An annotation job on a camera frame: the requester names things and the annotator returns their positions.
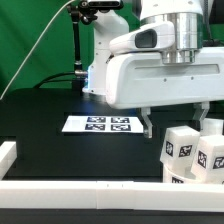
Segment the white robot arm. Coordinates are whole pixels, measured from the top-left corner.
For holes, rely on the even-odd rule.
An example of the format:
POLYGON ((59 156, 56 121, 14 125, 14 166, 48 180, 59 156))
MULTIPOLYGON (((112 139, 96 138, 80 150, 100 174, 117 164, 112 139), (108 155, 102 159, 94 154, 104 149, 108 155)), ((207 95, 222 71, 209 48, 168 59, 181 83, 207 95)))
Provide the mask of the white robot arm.
POLYGON ((84 91, 116 109, 137 108, 152 136, 151 109, 193 103, 202 123, 224 100, 224 47, 203 45, 205 5, 214 0, 133 0, 140 27, 115 13, 122 0, 87 0, 96 11, 94 60, 84 91))

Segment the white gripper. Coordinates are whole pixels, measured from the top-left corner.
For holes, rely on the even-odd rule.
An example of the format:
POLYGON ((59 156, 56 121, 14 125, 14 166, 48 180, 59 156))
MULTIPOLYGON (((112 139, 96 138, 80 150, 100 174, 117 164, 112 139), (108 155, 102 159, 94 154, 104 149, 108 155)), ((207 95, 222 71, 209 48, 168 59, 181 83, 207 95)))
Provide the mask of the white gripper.
POLYGON ((193 125, 201 131, 207 101, 216 100, 224 100, 223 47, 202 49, 192 64, 164 64, 158 52, 119 55, 108 63, 106 101, 117 109, 141 108, 145 138, 153 136, 149 107, 195 103, 193 125))

